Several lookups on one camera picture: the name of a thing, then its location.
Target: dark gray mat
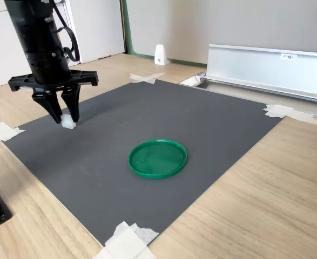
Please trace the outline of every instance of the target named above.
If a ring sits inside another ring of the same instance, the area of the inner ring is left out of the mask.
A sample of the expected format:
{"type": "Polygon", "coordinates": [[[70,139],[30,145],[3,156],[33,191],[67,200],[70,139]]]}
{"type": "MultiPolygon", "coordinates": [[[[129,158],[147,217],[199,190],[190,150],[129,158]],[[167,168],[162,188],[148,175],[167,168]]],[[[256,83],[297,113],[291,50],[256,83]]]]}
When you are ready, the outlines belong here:
{"type": "Polygon", "coordinates": [[[281,120],[265,107],[159,80],[132,83],[80,103],[73,130],[45,116],[5,144],[104,244],[122,221],[162,233],[281,120]],[[150,180],[130,170],[130,151],[152,139],[186,148],[179,174],[150,180]]]}

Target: green lid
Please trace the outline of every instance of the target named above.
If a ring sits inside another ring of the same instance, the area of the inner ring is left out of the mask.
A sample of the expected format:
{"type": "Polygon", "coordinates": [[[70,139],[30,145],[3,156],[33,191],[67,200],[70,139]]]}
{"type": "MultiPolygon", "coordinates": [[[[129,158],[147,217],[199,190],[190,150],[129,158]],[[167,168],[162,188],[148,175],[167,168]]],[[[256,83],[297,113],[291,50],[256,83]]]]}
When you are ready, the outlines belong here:
{"type": "Polygon", "coordinates": [[[128,157],[128,163],[136,174],[151,179],[177,174],[184,168],[186,161],[186,149],[166,139],[142,143],[133,149],[128,157]]]}

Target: label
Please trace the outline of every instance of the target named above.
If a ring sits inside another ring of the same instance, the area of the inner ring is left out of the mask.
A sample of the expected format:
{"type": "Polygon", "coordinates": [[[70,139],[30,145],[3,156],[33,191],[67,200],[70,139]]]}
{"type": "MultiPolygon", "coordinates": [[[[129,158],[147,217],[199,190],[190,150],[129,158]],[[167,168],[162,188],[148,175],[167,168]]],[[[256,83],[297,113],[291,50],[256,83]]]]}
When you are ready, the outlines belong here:
{"type": "Polygon", "coordinates": [[[294,61],[298,58],[298,55],[294,55],[294,54],[286,54],[286,53],[282,53],[281,54],[281,59],[284,60],[290,60],[290,61],[294,61]]]}

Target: wooden surface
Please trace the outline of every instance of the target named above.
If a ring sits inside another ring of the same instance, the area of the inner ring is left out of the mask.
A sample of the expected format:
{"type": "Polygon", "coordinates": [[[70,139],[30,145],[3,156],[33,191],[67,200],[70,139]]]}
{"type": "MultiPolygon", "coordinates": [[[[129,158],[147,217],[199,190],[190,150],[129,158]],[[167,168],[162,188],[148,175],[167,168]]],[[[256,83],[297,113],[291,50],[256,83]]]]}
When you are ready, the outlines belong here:
{"type": "MultiPolygon", "coordinates": [[[[178,83],[205,70],[125,54],[73,69],[98,72],[99,85],[83,86],[81,100],[131,82],[129,73],[167,72],[160,79],[178,83]]],[[[17,127],[46,114],[31,91],[0,87],[0,121],[17,127]]],[[[101,250],[2,143],[0,194],[14,214],[0,226],[0,258],[93,258],[101,250]]],[[[157,258],[317,258],[317,126],[284,118],[150,249],[157,258]]]]}

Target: cable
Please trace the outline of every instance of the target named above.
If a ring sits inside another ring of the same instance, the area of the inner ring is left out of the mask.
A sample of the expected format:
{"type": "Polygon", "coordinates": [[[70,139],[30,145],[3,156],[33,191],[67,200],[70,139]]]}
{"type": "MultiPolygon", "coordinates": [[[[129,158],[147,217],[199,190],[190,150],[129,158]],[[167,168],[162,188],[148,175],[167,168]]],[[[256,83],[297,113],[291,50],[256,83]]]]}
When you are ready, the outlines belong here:
{"type": "Polygon", "coordinates": [[[54,10],[55,10],[57,16],[59,17],[60,21],[62,22],[62,25],[63,25],[64,27],[68,27],[67,24],[66,24],[66,22],[65,22],[65,20],[62,18],[62,15],[61,15],[59,9],[57,8],[55,1],[54,1],[54,0],[50,0],[50,4],[51,4],[52,7],[54,8],[54,10]]]}
{"type": "Polygon", "coordinates": [[[64,47],[63,51],[67,54],[67,56],[74,62],[78,62],[80,60],[80,54],[79,54],[79,47],[78,47],[78,42],[77,38],[74,35],[73,31],[67,26],[65,20],[63,19],[59,9],[56,6],[56,3],[54,0],[50,0],[50,4],[54,8],[57,16],[59,17],[60,21],[62,22],[63,27],[59,28],[57,31],[54,31],[56,33],[61,32],[62,30],[66,30],[68,35],[70,36],[70,39],[72,41],[72,49],[69,49],[68,47],[64,47]]]}

